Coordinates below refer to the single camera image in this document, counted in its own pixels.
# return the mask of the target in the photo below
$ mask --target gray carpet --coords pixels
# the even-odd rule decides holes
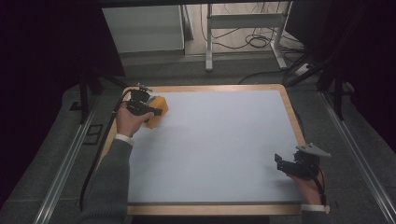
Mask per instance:
[[[127,77],[121,77],[120,80],[130,85],[135,85],[137,82],[147,86],[226,85],[237,84],[241,78],[249,74],[276,71],[277,65],[274,59],[264,55],[258,59],[215,58],[215,70],[212,73],[205,72],[205,63],[201,59],[178,63],[129,64],[125,65],[124,69]],[[268,73],[249,78],[243,84],[281,83],[282,78],[280,73]],[[296,113],[301,118],[305,141],[312,142],[332,153],[331,159],[321,161],[321,167],[327,177],[328,202],[332,208],[329,214],[330,219],[332,223],[388,223],[315,90],[316,79],[317,77],[311,77],[295,87],[287,88],[287,91]],[[104,79],[101,81],[105,86],[105,92],[99,96],[99,107],[95,111],[92,125],[106,127],[111,110],[122,89]],[[0,223],[32,223],[34,221],[64,153],[78,130],[80,114],[78,111],[69,110],[73,102],[78,100],[78,87],[64,94],[63,107],[58,118],[29,169],[4,204],[0,212]],[[393,174],[396,168],[395,154],[356,111],[348,97],[344,97],[343,112],[346,124],[361,146],[365,158],[395,202],[396,178]],[[95,140],[92,136],[84,139],[88,144]],[[79,192],[96,149],[97,146],[89,145],[83,145],[80,148],[50,223],[76,222]],[[279,216],[270,217],[270,219],[273,224],[300,223],[298,216]],[[265,221],[259,218],[251,220],[254,221],[244,219],[239,223],[263,223]],[[213,223],[210,219],[189,221],[189,223],[202,222]]]

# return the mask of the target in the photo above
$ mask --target orange object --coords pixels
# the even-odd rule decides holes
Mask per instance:
[[[166,104],[165,98],[163,98],[162,96],[156,96],[155,99],[148,106],[156,109],[161,109],[163,111],[163,113],[160,116],[155,116],[149,119],[148,122],[146,123],[146,127],[153,129],[157,127],[158,123],[166,114],[166,112],[168,112],[169,108],[168,105]]]

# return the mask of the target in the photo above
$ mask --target gray sleeve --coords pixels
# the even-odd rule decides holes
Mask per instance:
[[[303,224],[330,224],[325,212],[302,211]]]
[[[127,216],[131,152],[131,145],[113,140],[92,176],[78,223],[123,223]]]

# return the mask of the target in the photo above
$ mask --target hand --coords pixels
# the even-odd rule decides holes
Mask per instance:
[[[142,123],[152,117],[154,117],[152,112],[136,116],[126,108],[126,102],[122,102],[116,116],[117,133],[132,137],[140,129]]]
[[[303,195],[305,204],[321,204],[318,186],[314,180],[304,180],[295,175],[288,175],[288,177],[294,180],[294,183]],[[317,179],[321,186],[323,186],[323,178],[324,174],[322,175],[322,172],[319,172]]]

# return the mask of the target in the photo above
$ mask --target white shirt cuff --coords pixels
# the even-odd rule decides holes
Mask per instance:
[[[316,204],[302,204],[301,210],[309,211],[309,212],[325,212],[323,205],[316,205]]]
[[[132,139],[132,138],[130,138],[128,136],[125,136],[123,134],[117,133],[114,138],[128,143],[129,145],[131,145],[131,147],[134,145],[134,139]]]

